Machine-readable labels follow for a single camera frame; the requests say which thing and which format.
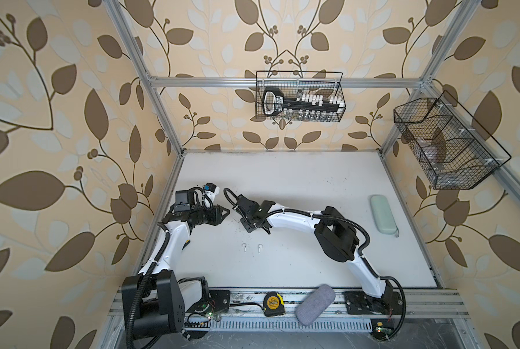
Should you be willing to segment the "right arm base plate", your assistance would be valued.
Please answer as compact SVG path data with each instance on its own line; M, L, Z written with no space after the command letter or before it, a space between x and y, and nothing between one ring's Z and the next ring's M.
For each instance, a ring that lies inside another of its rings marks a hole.
M362 291L344 292L344 302L349 315L400 316L406 302L399 292L392 291L382 298L374 298Z

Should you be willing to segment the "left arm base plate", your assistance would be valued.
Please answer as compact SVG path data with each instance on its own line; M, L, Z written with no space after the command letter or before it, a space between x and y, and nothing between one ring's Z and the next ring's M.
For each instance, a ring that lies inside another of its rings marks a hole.
M204 316L226 313L229 310L230 298L231 292L228 289L210 290L198 302L191 305L187 313Z

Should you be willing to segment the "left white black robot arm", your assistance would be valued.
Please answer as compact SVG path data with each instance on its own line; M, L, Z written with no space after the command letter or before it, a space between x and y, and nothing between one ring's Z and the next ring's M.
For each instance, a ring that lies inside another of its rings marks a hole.
M214 203L219 187L178 190L175 202L158 222L160 235L149 260L139 273L121 286L126 347L148 338L152 347L165 334L183 331L186 312L195 304L210 304L209 288L203 276L178 280L175 266L199 225L221 225L229 210Z

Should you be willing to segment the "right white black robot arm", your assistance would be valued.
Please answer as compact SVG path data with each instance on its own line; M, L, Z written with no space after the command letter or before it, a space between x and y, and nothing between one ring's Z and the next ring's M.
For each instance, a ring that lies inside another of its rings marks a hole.
M300 231L316 238L324 254L351 271L361 285L360 292L345 292L349 314L405 315L407 301L398 280L376 272L363 250L370 244L368 232L356 222L345 218L336 208L322 211L302 211L284 207L272 201L254 202L231 189L224 196L248 233L273 228Z

